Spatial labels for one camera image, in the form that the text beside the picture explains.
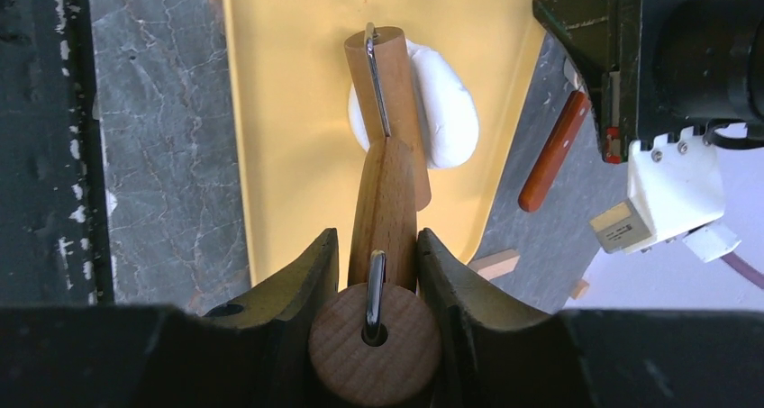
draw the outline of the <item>round wooden disc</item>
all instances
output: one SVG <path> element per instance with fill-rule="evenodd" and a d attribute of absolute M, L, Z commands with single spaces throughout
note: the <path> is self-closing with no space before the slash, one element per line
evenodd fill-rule
<path fill-rule="evenodd" d="M 441 335 L 430 309 L 400 286 L 385 284 L 381 321 L 387 340 L 370 347 L 361 332 L 366 284 L 350 286 L 318 313 L 308 354 L 316 375 L 342 400 L 363 406 L 407 401 L 431 383 L 441 360 Z"/>

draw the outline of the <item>metal clip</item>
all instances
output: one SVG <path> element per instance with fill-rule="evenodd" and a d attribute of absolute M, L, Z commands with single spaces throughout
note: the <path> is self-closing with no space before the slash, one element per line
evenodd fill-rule
<path fill-rule="evenodd" d="M 371 252 L 368 265 L 368 290 L 366 293 L 366 321 L 363 326 L 363 340 L 372 347 L 385 342 L 387 335 L 382 325 L 382 284 L 385 282 L 387 257 L 382 250 Z"/>
<path fill-rule="evenodd" d="M 385 136 L 389 138 L 391 136 L 390 121 L 387 119 L 385 99 L 382 98 L 382 86 L 379 84 L 377 59 L 374 57 L 374 39 L 376 39 L 377 36 L 377 29 L 374 27 L 374 23 L 367 23 L 363 41 L 366 46 L 368 69 L 371 72 L 371 83 L 374 85 L 374 96 L 377 99 L 377 109 L 379 110 L 379 117 L 382 120 L 382 131 L 385 133 Z"/>

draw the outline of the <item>white paint speck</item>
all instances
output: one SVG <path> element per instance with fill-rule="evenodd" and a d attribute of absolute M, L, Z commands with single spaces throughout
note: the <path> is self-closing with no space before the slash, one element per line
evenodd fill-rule
<path fill-rule="evenodd" d="M 77 222 L 84 223 L 85 222 L 85 206 L 80 205 L 77 207 L 77 209 L 72 212 L 72 214 L 69 215 L 69 219 L 73 219 Z"/>
<path fill-rule="evenodd" d="M 67 248 L 74 244 L 74 241 L 67 241 L 66 237 L 61 237 L 59 239 L 59 255 L 61 256 L 61 259 L 64 261 L 64 268 L 69 268 L 68 262 L 67 262 Z"/>
<path fill-rule="evenodd" d="M 98 117 L 94 116 L 93 118 L 98 118 L 98 120 L 100 121 L 101 116 L 100 116 L 100 113 L 98 114 L 99 114 Z M 106 136 L 104 135 L 104 128 L 100 127 L 99 129 L 101 130 L 100 131 L 101 132 L 101 161 L 104 164 L 104 169 L 106 169 L 106 168 L 109 168 L 109 159 L 106 158 Z"/>
<path fill-rule="evenodd" d="M 61 59 L 69 59 L 69 43 L 67 41 L 61 41 Z"/>
<path fill-rule="evenodd" d="M 85 280 L 93 278 L 93 263 L 91 261 L 85 261 L 82 265 L 82 273 L 85 275 Z"/>
<path fill-rule="evenodd" d="M 69 152 L 72 153 L 72 158 L 79 160 L 79 141 L 72 140 L 69 142 Z"/>
<path fill-rule="evenodd" d="M 106 190 L 106 215 L 111 217 L 115 208 L 117 208 L 117 197 L 111 190 Z"/>
<path fill-rule="evenodd" d="M 114 287 L 114 291 L 118 292 L 119 289 L 119 278 L 117 277 L 117 257 L 112 255 L 112 286 Z"/>
<path fill-rule="evenodd" d="M 64 14 L 64 0 L 56 0 L 56 13 L 59 15 L 59 23 L 56 25 L 56 32 L 58 34 L 63 34 L 64 28 L 67 27 L 67 17 Z"/>
<path fill-rule="evenodd" d="M 72 192 L 78 201 L 82 201 L 82 187 L 80 185 L 72 185 Z"/>
<path fill-rule="evenodd" d="M 67 289 L 71 289 L 72 286 L 74 286 L 71 283 L 71 279 L 69 279 L 69 263 L 67 261 L 67 256 L 72 254 L 72 252 L 67 250 L 67 248 L 72 244 L 74 244 L 74 241 L 67 241 L 66 237 L 61 237 L 59 239 L 59 255 L 61 256 L 61 262 L 64 266 L 64 274 L 66 275 L 67 279 Z"/>

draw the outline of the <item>wooden cylinder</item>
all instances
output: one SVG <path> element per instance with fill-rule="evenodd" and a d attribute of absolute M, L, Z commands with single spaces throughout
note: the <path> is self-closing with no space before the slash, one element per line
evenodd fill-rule
<path fill-rule="evenodd" d="M 396 27 L 377 28 L 374 54 L 391 135 L 405 142 L 414 155 L 416 211 L 420 211 L 430 203 L 432 193 L 403 30 Z M 345 56 L 359 99 L 368 141 L 373 143 L 382 139 L 384 133 L 368 68 L 364 32 L 354 34 L 345 41 Z"/>
<path fill-rule="evenodd" d="M 387 339 L 371 347 L 361 337 L 366 284 L 350 286 L 316 316 L 308 356 L 323 387 L 332 394 L 320 406 L 429 407 L 441 361 L 435 317 L 414 293 L 385 284 L 381 321 Z"/>
<path fill-rule="evenodd" d="M 416 290 L 414 169 L 408 146 L 396 138 L 371 143 L 361 174 L 348 286 L 367 282 L 371 252 L 385 251 L 385 281 Z"/>

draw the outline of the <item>white clay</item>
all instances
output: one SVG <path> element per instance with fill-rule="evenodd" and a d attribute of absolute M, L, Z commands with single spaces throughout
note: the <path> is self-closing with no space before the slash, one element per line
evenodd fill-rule
<path fill-rule="evenodd" d="M 478 145 L 478 111 L 467 88 L 437 51 L 406 41 L 424 152 L 430 169 L 454 168 L 466 162 Z M 350 127 L 361 147 L 368 136 L 355 88 L 350 86 Z"/>

